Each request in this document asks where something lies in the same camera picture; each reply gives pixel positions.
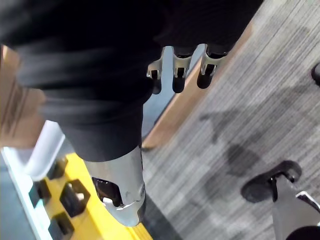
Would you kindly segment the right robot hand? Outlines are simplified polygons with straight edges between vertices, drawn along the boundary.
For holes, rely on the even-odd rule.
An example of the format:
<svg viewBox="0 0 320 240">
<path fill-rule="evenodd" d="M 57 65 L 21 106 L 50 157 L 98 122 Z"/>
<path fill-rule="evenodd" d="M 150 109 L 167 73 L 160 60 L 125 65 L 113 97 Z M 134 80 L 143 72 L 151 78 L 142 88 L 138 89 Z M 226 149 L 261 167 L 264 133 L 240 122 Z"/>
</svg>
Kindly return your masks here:
<svg viewBox="0 0 320 240">
<path fill-rule="evenodd" d="M 126 227 L 146 209 L 143 106 L 161 91 L 161 56 L 173 49 L 172 89 L 184 90 L 204 44 L 206 89 L 260 0 L 3 0 L 0 43 L 21 59 L 17 82 L 41 90 L 40 112 L 84 160 L 96 194 Z"/>
</svg>

